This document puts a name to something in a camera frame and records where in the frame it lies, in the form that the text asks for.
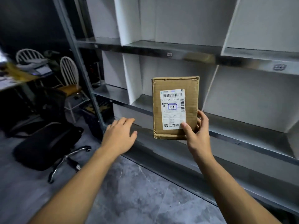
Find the hand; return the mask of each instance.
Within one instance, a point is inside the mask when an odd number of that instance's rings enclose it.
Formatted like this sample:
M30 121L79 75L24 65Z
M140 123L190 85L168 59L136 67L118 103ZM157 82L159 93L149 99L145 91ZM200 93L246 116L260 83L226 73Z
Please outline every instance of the hand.
M196 162L205 162L214 159L210 145L209 119L200 110L197 110L197 114L200 116L200 119L197 118L197 133L194 133L191 127L185 122L182 122L181 126L186 134L187 145L194 160Z
M125 117L114 120L106 129L101 150L111 152L116 157L128 151L137 138L137 131L130 136L130 129L134 121L135 119Z

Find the black seat cushion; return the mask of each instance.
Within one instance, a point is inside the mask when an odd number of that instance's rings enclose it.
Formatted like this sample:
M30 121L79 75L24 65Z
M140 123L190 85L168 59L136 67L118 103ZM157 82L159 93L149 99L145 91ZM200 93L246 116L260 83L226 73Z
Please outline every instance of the black seat cushion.
M82 132L82 128L70 123L52 123L15 147L13 156L26 167L46 170L70 153Z

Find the white chair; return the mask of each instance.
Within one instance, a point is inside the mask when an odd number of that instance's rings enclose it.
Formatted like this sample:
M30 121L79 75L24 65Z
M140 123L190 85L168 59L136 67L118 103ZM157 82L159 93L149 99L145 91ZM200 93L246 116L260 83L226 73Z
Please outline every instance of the white chair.
M60 70L65 81L65 86L58 88L58 90L65 92L67 97L70 97L73 94L82 93L84 97L89 100L88 96L84 93L81 86L79 85L79 73L75 62L67 56L62 57L60 60ZM76 120L74 117L73 109L85 102L85 100L73 107L71 106L69 99L67 100L67 102L68 107L65 107L65 109L71 112L73 121L75 123Z
M27 60L33 60L33 59L45 59L45 57L38 51L34 49L21 49L16 54L16 61L19 64L22 61ZM58 80L59 84L57 86L63 85L62 82L59 80L59 78L54 75L56 79Z

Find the person's right arm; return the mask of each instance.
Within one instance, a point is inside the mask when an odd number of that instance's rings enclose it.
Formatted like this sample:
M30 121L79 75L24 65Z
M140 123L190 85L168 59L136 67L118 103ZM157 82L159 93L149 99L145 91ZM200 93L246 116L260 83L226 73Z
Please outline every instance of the person's right arm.
M211 152L209 119L198 111L199 131L182 123L187 144L204 178L212 188L216 203L228 224L280 223L269 211L253 199L234 178L215 160Z

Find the metal shelf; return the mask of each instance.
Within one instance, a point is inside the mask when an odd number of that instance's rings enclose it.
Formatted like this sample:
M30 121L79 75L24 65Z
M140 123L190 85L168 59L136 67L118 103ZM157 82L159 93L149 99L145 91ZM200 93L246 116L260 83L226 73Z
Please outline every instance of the metal shelf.
M134 130L138 131L138 138L133 148L124 154L125 157L216 205L211 189L185 144L156 140L151 130L137 125L132 126ZM297 186L218 157L215 159L251 196L299 215Z
M92 37L77 40L77 46L85 49L100 49L143 56L197 61L229 67L242 67L268 72L299 75L299 54L264 50L175 44L155 41L137 41L121 46L117 38Z
M94 94L109 98L115 104L152 116L152 97L142 94L129 104L126 89L104 84ZM253 151L299 165L285 133L206 113L212 137L228 141Z

